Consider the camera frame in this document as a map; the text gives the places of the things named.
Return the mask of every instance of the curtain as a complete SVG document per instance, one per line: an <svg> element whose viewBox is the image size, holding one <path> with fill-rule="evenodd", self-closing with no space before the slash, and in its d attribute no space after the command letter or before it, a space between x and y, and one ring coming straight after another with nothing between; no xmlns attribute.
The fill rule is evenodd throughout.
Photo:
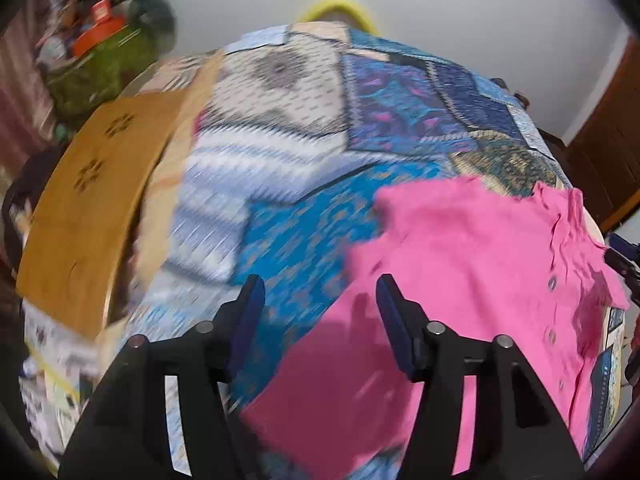
<svg viewBox="0 0 640 480"><path fill-rule="evenodd" d="M0 37L0 200L25 161L53 136L53 105L34 57L50 10L50 0L25 0ZM6 260L1 244L0 259Z"/></svg>

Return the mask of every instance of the floral pattern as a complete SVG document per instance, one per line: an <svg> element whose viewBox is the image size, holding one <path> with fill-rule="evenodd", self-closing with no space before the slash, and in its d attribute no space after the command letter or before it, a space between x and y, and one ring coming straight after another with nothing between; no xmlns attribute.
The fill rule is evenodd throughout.
<svg viewBox="0 0 640 480"><path fill-rule="evenodd" d="M265 90L293 90L298 81L309 75L306 62L306 56L290 48L272 50L255 62L252 75L262 81Z"/></svg>
<svg viewBox="0 0 640 480"><path fill-rule="evenodd" d="M100 177L100 170L104 165L103 160L92 158L87 164L85 164L80 171L78 171L78 179L74 184L74 189L78 190L81 194L89 186L94 183Z"/></svg>
<svg viewBox="0 0 640 480"><path fill-rule="evenodd" d="M350 101L352 150L407 155L476 149L424 70L363 56L343 56Z"/></svg>
<svg viewBox="0 0 640 480"><path fill-rule="evenodd" d="M524 143L507 105L478 93L469 70L432 61L426 61L425 67L430 81L459 121L473 130L495 130Z"/></svg>
<svg viewBox="0 0 640 480"><path fill-rule="evenodd" d="M556 186L551 168L505 134L484 132L476 141L479 151L451 156L460 173L480 176L490 189L511 196L530 196L539 180Z"/></svg>

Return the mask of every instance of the pink shirt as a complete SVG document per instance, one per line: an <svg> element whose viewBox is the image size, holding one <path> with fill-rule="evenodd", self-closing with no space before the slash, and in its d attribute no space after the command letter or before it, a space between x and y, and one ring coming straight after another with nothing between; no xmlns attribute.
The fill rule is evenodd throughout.
<svg viewBox="0 0 640 480"><path fill-rule="evenodd" d="M406 445L422 385L398 369L376 306L376 280L389 272L408 300L458 334L511 335L581 451L603 307L628 305L584 227L580 190L539 182L518 199L461 176L382 188L376 208L384 234L350 249L350 285L285 355L245 422L318 480ZM474 416L475 380L465 378L454 472L469 466Z"/></svg>

